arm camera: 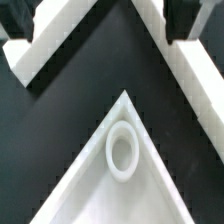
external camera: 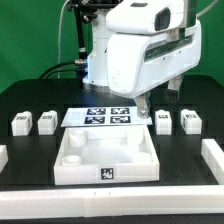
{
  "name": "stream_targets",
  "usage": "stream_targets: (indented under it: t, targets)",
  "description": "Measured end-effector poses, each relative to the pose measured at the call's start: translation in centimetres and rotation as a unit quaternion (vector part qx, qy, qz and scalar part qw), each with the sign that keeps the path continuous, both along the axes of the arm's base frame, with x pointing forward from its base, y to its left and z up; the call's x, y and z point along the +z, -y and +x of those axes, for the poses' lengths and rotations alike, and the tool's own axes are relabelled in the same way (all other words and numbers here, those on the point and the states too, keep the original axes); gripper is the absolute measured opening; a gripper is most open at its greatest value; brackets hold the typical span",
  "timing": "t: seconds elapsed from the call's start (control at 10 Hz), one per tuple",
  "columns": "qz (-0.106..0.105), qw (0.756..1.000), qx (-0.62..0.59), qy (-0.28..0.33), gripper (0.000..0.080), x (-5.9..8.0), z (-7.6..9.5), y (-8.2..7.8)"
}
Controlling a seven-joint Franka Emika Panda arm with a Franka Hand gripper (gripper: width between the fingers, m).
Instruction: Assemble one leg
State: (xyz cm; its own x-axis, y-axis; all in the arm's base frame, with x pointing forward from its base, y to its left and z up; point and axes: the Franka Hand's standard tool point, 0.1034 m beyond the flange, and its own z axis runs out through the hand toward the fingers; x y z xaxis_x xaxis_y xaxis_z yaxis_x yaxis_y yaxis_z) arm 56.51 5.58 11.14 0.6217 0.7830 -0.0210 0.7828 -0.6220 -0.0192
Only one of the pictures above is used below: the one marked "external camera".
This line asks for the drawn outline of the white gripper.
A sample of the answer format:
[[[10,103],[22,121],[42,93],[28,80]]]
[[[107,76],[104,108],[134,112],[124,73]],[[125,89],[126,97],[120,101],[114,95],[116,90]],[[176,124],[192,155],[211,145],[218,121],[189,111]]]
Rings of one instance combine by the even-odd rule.
[[[185,30],[182,40],[173,42],[168,41],[167,33],[152,36],[113,34],[107,47],[108,85],[116,95],[136,97],[137,115],[147,119],[150,102],[145,92],[169,80],[165,99],[176,102],[183,81],[181,74],[195,67],[200,56],[199,21]]]

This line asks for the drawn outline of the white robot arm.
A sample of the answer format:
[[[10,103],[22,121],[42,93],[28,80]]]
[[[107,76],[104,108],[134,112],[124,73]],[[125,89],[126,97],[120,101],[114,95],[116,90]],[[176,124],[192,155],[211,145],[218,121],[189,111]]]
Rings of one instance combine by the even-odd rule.
[[[183,73],[201,56],[197,0],[86,0],[82,7],[93,34],[85,87],[133,99],[144,119],[155,87],[166,83],[165,99],[178,100]]]

